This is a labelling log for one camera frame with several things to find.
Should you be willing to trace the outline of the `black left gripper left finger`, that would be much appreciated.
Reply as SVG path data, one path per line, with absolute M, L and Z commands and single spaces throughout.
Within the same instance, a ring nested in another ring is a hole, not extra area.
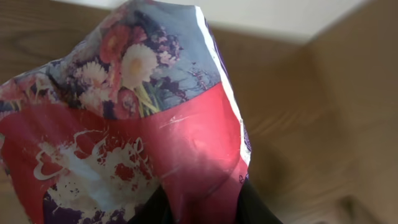
M 138 209 L 138 212 L 127 224 L 174 224 L 167 195 L 161 186 L 159 186 L 150 199 Z

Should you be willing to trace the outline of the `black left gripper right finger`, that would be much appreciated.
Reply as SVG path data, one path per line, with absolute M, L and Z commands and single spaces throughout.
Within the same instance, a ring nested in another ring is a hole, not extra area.
M 249 179 L 245 179 L 238 197 L 238 224 L 282 224 L 261 200 Z

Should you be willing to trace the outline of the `red purple floral packet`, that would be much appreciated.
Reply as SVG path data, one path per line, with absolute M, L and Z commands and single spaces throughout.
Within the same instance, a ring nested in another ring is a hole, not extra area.
M 1 85 L 1 160 L 31 223 L 234 223 L 250 149 L 200 7 L 127 1 L 64 58 Z

